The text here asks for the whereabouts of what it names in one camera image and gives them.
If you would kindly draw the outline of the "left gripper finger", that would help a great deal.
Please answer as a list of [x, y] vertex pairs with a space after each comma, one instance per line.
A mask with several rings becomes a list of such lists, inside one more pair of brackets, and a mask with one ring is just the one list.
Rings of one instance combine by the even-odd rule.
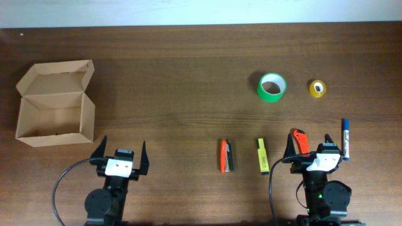
[[148, 155], [147, 155], [147, 152], [146, 152], [146, 141], [143, 141], [139, 174], [140, 175], [147, 175], [148, 174], [148, 169], [149, 169], [149, 159], [148, 159]]
[[106, 150], [107, 136], [104, 136], [98, 147], [90, 155], [90, 163], [101, 163], [104, 160], [104, 152]]

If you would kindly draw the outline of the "blue white marker pen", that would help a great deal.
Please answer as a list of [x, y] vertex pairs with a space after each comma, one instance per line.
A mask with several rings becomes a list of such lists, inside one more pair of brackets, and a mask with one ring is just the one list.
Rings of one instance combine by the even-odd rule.
[[344, 151], [344, 159], [348, 161], [350, 159], [349, 154], [349, 120], [342, 120], [342, 132], [343, 132], [343, 151]]

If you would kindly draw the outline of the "small yellow tape roll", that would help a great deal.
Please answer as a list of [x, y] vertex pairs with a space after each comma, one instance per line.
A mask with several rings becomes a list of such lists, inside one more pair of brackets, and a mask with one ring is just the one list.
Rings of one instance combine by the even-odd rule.
[[321, 98], [327, 91], [326, 84], [321, 80], [314, 80], [309, 86], [310, 95], [316, 98]]

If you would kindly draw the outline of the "brown cardboard box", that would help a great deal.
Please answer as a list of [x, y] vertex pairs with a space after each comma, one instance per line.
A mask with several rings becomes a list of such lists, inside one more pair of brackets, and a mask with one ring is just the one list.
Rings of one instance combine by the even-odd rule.
[[94, 71], [92, 60], [34, 64], [16, 85], [16, 139], [32, 147], [91, 143], [95, 104], [85, 90]]

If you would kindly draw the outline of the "green tape roll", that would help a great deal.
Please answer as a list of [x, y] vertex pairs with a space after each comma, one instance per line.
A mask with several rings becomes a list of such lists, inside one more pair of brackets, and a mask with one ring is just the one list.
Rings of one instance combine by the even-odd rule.
[[278, 73], [264, 74], [257, 86], [259, 98], [265, 102], [277, 102], [286, 91], [286, 80]]

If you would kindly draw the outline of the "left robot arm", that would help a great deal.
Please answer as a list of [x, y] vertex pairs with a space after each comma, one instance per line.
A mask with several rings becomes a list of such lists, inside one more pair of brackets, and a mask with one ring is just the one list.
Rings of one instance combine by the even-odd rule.
[[128, 185], [147, 175], [149, 159], [146, 143], [143, 143], [139, 168], [134, 168], [134, 152], [117, 149], [113, 156], [105, 156], [107, 137], [90, 156], [90, 164], [96, 167], [98, 176], [105, 178], [102, 188], [90, 192], [84, 203], [87, 212], [86, 225], [129, 225], [122, 219]]

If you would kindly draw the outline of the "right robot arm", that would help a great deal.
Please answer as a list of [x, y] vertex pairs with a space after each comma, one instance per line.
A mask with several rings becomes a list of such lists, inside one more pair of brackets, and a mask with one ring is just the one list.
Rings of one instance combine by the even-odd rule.
[[283, 163], [290, 163], [290, 173], [301, 174], [307, 215], [296, 217], [297, 225], [341, 225], [347, 216], [352, 190], [340, 181], [329, 181], [327, 175], [336, 171], [343, 152], [330, 136], [316, 151], [296, 154], [292, 135], [288, 135]]

